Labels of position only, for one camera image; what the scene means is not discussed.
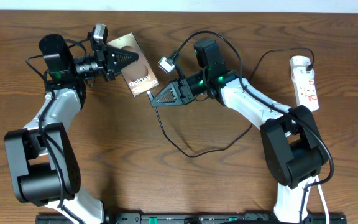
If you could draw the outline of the bronze Galaxy smartphone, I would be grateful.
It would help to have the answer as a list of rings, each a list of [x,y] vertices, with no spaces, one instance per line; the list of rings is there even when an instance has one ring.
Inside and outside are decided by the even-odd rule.
[[[108,42],[108,45],[122,50],[135,52],[139,55],[139,59],[136,62],[121,70],[122,76],[133,97],[137,97],[146,91],[159,86],[158,79],[133,33],[114,39]]]

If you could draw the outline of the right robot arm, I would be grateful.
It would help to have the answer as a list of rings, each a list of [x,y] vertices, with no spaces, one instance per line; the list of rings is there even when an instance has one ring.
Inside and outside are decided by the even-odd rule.
[[[260,131],[267,167],[278,184],[275,217],[280,222],[304,222],[309,190],[322,184],[318,177],[321,168],[333,162],[313,117],[319,108],[314,84],[315,57],[296,55],[290,59],[296,98],[296,106],[291,107],[254,88],[241,71],[228,69],[214,39],[198,40],[194,50],[200,69],[190,76],[183,73],[177,62],[178,51],[160,59],[159,67],[166,73],[176,71],[178,78],[152,96],[151,105],[187,105],[205,93],[243,115]]]

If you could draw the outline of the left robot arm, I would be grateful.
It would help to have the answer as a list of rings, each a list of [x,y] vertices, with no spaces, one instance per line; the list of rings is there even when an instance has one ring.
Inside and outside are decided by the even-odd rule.
[[[81,174],[67,131],[83,108],[86,87],[96,77],[114,80],[138,61],[136,52],[109,46],[107,32],[87,36],[92,53],[75,58],[70,49],[82,41],[49,34],[39,42],[47,65],[40,74],[45,102],[35,118],[4,137],[12,188],[21,203],[60,212],[73,223],[115,223],[104,203],[81,185]]]

